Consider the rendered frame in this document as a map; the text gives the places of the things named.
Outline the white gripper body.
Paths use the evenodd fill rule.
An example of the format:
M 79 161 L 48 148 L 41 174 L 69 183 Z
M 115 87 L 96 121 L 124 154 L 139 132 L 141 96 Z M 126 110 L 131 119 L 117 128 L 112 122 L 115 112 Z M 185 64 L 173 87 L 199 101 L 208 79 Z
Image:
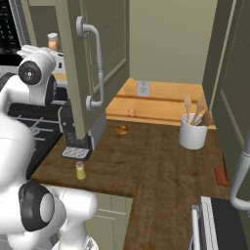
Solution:
M 42 72 L 50 71 L 52 73 L 64 74 L 63 54 L 55 52 L 47 47 L 38 48 L 31 45 L 23 45 L 18 51 L 22 57 L 21 63 L 28 61 L 38 65 Z

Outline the yellow shaker with tan cap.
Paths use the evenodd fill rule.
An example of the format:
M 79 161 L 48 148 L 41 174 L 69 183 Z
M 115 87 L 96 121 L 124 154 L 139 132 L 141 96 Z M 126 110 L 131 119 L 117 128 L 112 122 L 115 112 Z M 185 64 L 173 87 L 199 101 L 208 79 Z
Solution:
M 82 161 L 77 161 L 75 163 L 75 167 L 76 167 L 77 179 L 78 180 L 84 180 L 86 178 L 84 163 Z

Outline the olive green tall cabinet door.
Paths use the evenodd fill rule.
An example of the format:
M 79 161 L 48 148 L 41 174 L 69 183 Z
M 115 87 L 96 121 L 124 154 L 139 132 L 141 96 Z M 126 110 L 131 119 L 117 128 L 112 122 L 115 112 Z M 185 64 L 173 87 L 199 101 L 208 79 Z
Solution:
M 231 186 L 250 130 L 250 0 L 217 0 L 202 85 Z M 250 169 L 237 198 L 250 201 Z M 250 211 L 237 212 L 250 247 Z

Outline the orange jar with white lid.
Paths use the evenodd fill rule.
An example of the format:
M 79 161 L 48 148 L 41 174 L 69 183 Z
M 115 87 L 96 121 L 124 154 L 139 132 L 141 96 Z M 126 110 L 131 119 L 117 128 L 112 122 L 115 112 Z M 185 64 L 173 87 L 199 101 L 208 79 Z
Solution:
M 59 35 L 56 32 L 48 34 L 48 47 L 53 51 L 58 51 L 60 49 Z

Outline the black microwave oven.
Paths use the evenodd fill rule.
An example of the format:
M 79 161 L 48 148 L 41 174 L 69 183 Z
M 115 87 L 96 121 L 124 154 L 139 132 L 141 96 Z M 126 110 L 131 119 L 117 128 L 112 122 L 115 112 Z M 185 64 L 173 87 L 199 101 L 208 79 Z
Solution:
M 18 66 L 17 51 L 29 43 L 21 0 L 0 0 L 0 65 Z

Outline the black hob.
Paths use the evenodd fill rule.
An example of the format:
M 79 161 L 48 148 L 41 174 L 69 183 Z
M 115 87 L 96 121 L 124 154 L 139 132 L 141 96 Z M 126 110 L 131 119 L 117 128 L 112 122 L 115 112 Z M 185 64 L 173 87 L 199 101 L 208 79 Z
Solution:
M 4 93 L 17 76 L 0 78 L 0 180 L 25 171 L 29 179 L 62 137 L 58 102 L 36 106 L 4 100 Z

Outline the brown glazed bagel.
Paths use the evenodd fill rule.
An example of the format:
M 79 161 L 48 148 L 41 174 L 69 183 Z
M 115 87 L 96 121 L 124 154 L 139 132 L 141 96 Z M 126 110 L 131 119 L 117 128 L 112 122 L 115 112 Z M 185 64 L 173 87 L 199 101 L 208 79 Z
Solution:
M 116 133 L 118 135 L 126 135 L 130 131 L 130 127 L 128 125 L 120 125 L 116 128 Z

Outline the slim wooden spatula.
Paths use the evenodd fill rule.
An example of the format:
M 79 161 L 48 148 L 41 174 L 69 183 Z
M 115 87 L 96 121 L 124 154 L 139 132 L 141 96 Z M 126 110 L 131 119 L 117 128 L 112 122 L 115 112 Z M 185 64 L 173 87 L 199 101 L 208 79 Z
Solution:
M 183 94 L 184 104 L 187 110 L 187 123 L 189 123 L 189 111 L 191 108 L 191 97 L 188 94 Z

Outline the wide wooden spatula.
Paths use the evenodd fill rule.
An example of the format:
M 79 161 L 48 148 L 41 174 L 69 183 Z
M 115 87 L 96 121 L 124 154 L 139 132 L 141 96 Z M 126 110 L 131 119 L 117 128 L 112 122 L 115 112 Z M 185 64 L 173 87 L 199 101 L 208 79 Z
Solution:
M 197 105 L 196 105 L 196 113 L 195 113 L 195 115 L 194 115 L 193 118 L 192 118 L 191 125 L 193 125 L 193 124 L 195 123 L 198 114 L 199 114 L 202 110 L 204 110 L 206 107 L 207 107 L 207 103 L 206 103 L 206 100 L 205 100 L 205 96 L 201 96 L 200 99 L 199 99 L 198 102 L 197 102 Z

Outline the white utensil pot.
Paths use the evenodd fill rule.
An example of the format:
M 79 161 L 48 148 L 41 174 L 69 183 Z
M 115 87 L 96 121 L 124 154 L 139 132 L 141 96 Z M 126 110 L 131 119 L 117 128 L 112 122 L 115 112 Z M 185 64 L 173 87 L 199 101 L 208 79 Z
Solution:
M 187 124 L 187 116 L 184 114 L 181 118 L 179 133 L 179 143 L 187 149 L 203 148 L 207 136 L 208 128 L 206 126 L 194 126 Z

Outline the dark wooden spoon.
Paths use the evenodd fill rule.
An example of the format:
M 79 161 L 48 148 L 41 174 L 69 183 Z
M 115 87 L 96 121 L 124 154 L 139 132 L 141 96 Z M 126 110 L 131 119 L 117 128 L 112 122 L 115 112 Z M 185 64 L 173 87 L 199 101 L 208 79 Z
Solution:
M 213 116 L 210 111 L 206 111 L 201 119 L 201 122 L 199 123 L 200 126 L 210 126 L 213 121 Z

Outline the olive green base cupboard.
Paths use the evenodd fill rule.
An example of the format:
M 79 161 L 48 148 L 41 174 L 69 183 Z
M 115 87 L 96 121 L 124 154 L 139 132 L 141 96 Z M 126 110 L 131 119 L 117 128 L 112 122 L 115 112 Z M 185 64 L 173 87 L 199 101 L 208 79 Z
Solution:
M 100 250 L 123 250 L 133 199 L 104 193 L 98 193 L 97 198 L 98 211 L 86 222 L 87 232 Z

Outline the red brown flat bar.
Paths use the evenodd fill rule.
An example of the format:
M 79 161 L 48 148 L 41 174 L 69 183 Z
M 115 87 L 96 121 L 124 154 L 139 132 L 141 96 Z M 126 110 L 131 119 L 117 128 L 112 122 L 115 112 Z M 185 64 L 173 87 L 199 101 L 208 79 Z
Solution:
M 228 172 L 225 168 L 216 168 L 215 174 L 219 186 L 225 186 L 225 187 L 230 186 Z

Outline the black and steel dishwasher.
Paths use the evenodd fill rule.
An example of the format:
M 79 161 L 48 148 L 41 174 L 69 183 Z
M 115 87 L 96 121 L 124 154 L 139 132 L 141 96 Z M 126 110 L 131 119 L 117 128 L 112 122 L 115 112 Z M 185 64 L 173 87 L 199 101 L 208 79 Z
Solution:
M 200 250 L 250 250 L 239 214 L 228 200 L 201 196 L 190 212 L 192 208 L 199 214 Z

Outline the olive green wall cabinet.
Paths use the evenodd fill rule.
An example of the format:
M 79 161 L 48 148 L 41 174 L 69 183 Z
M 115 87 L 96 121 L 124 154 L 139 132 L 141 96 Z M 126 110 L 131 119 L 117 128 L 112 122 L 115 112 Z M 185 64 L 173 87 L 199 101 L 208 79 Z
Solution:
M 55 0 L 21 0 L 30 44 L 48 46 L 48 34 L 60 35 Z

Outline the grey wall socket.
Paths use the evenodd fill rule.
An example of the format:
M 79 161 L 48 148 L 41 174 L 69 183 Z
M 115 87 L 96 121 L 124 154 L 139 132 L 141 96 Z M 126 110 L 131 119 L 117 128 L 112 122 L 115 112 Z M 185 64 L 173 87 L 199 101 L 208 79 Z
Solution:
M 137 95 L 139 97 L 150 96 L 150 82 L 149 81 L 138 81 L 137 82 Z

